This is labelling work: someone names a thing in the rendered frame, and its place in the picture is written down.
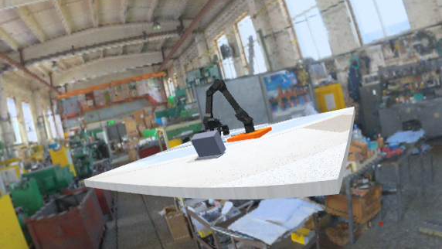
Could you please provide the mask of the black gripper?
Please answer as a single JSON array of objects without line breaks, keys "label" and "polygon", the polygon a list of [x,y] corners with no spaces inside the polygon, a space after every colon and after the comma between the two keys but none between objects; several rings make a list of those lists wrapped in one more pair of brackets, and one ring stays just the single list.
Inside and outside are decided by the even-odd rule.
[{"label": "black gripper", "polygon": [[[228,128],[228,125],[227,125],[227,124],[225,124],[225,125],[221,125],[221,127],[222,127],[222,130],[221,130],[221,128],[219,128],[219,127],[218,127],[218,128],[214,127],[214,128],[209,128],[209,130],[206,130],[206,132],[208,132],[208,131],[215,131],[215,130],[218,130],[220,136],[221,136],[221,132],[223,132],[223,135],[224,135],[224,136],[230,134],[230,131],[229,131],[229,128]],[[198,134],[199,134],[199,133],[203,133],[203,132],[205,132],[205,131],[204,131],[204,130],[198,131]]]}]

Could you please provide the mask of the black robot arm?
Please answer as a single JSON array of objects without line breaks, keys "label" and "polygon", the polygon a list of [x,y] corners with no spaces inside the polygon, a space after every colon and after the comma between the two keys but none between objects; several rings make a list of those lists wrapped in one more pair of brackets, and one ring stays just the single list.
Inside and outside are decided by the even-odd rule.
[{"label": "black robot arm", "polygon": [[235,116],[237,117],[237,119],[244,123],[244,128],[246,131],[245,134],[255,132],[253,118],[251,118],[248,115],[248,113],[246,113],[245,110],[238,105],[238,103],[235,101],[233,96],[227,90],[224,81],[220,79],[215,79],[213,84],[206,91],[206,112],[203,118],[203,124],[205,125],[205,129],[209,130],[209,128],[214,128],[214,127],[221,128],[222,124],[219,122],[219,119],[213,118],[213,94],[218,90],[224,95],[224,97],[229,101],[229,103],[235,110],[236,112]]}]

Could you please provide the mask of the blue-grey sloped panel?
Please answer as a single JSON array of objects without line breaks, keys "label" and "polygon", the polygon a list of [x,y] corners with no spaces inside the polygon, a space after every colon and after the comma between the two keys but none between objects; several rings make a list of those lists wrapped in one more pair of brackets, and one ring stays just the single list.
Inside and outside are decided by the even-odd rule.
[{"label": "blue-grey sloped panel", "polygon": [[218,130],[195,134],[191,141],[199,155],[195,160],[217,159],[226,150]]}]

